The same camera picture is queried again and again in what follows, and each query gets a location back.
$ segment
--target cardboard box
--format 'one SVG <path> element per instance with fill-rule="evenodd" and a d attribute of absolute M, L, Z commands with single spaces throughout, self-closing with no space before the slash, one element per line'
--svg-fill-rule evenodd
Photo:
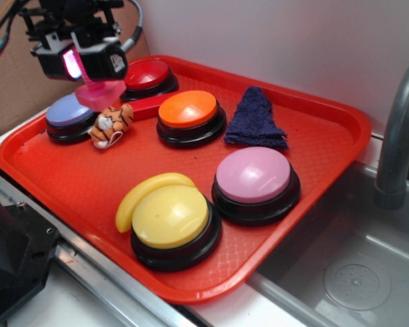
<path fill-rule="evenodd" d="M 0 0 L 0 11 L 6 1 Z M 38 6 L 31 1 L 32 7 Z M 134 31 L 138 15 L 135 7 L 125 1 L 124 8 L 115 9 L 114 16 L 121 24 L 127 39 Z M 70 94 L 82 82 L 51 80 L 45 77 L 38 59 L 32 57 L 30 49 L 36 43 L 29 42 L 25 34 L 26 25 L 19 16 L 12 24 L 10 41 L 0 57 L 0 135 L 11 130 L 33 115 L 46 109 L 64 95 Z M 147 43 L 141 35 L 137 45 L 127 54 L 129 60 L 148 55 Z"/>

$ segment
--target cable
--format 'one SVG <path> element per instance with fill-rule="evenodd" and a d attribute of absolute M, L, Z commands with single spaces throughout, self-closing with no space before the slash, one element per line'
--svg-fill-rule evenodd
<path fill-rule="evenodd" d="M 132 3 L 132 5 L 134 5 L 136 10 L 138 11 L 138 25 L 136 26 L 133 35 L 129 39 L 127 39 L 121 46 L 121 49 L 124 52 L 128 52 L 136 44 L 139 37 L 141 36 L 142 26 L 144 25 L 144 15 L 142 14 L 142 8 L 140 4 L 135 0 L 129 0 L 129 2 Z"/>
<path fill-rule="evenodd" d="M 5 7 L 0 12 L 0 15 L 2 15 L 3 12 L 9 8 L 3 17 L 0 18 L 0 29 L 7 21 L 5 33 L 0 40 L 0 55 L 3 53 L 7 43 L 9 42 L 10 30 L 15 16 L 29 2 L 29 0 L 14 0 L 13 4 L 11 4 L 11 2 L 12 0 L 6 3 Z"/>

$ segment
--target faucet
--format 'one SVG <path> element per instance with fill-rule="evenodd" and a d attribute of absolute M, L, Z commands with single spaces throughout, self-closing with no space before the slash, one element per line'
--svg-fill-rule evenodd
<path fill-rule="evenodd" d="M 395 95 L 384 135 L 374 203 L 386 210 L 404 205 L 409 180 L 409 68 Z"/>

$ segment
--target plastic tray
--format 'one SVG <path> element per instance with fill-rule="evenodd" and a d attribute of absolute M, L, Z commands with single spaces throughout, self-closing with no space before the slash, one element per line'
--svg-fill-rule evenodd
<path fill-rule="evenodd" d="M 15 131 L 0 146 L 0 168 L 131 276 L 171 303 L 193 304 L 217 298 L 244 282 L 297 224 L 367 144 L 371 127 L 358 110 L 311 95 L 236 76 L 173 57 L 166 62 L 181 90 L 214 94 L 233 116 L 248 86 L 262 87 L 273 103 L 276 124 L 288 133 L 284 155 L 301 179 L 301 198 L 281 222 L 247 228 L 223 221 L 222 241 L 203 263 L 181 272 L 154 272 L 141 265 L 120 234 L 115 213 L 136 184 L 163 172 L 191 177 L 211 199 L 220 161 L 239 147 L 222 137 L 197 149 L 172 149 L 158 139 L 156 119 L 137 121 L 108 150 L 90 140 L 73 145 L 49 140 L 45 116 Z"/>

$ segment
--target tiger toy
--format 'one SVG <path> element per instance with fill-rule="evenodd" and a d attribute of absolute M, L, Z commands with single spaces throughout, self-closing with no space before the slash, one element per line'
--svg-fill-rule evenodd
<path fill-rule="evenodd" d="M 107 149 L 123 136 L 134 120 L 131 105 L 123 104 L 119 110 L 109 107 L 103 110 L 88 132 L 95 147 Z"/>

